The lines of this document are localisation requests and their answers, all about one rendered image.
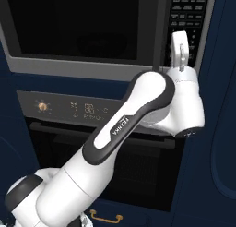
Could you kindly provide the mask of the black built-in oven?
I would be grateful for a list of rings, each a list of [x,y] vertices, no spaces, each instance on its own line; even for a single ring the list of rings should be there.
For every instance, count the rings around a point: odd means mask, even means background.
[[[79,97],[55,93],[35,91],[17,92],[19,104],[25,120],[37,119],[67,125],[82,125],[96,128],[116,112],[121,103],[117,100]],[[50,104],[50,111],[39,113],[36,102],[45,101]],[[154,129],[138,126],[134,132],[168,136]]]

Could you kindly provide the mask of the navy blue drawer front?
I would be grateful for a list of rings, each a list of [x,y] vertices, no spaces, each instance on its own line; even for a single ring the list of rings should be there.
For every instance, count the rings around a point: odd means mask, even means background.
[[[95,209],[97,216],[115,220],[120,214],[124,219],[118,224],[96,221],[90,217],[89,210]],[[93,227],[173,227],[173,215],[170,212],[141,208],[128,204],[97,199],[85,213],[91,219]]]

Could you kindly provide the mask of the navy blue cupboard door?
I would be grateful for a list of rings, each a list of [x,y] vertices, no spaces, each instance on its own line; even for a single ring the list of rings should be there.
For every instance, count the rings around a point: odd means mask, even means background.
[[[39,168],[29,130],[0,43],[0,196]]]
[[[236,227],[236,0],[216,0],[200,71],[206,125],[189,139],[174,227]]]

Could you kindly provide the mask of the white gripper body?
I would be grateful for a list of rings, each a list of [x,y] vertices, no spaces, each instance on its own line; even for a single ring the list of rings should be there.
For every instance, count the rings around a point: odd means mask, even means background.
[[[189,45],[185,30],[175,31],[171,35],[171,67],[178,67],[181,72],[188,66]]]

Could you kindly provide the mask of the black oven door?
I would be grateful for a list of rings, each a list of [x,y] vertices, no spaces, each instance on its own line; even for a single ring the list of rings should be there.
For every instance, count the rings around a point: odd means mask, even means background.
[[[62,143],[63,137],[27,127],[42,168],[62,167],[83,144]],[[149,209],[170,211],[183,156],[185,140],[175,138],[174,149],[125,144],[118,151],[112,180],[100,195],[101,199]]]

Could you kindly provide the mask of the orange-lit oven knob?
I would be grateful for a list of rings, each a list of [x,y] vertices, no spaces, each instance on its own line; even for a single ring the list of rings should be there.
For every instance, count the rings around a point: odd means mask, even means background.
[[[45,101],[36,102],[36,107],[39,113],[46,113],[50,111],[50,104]]]

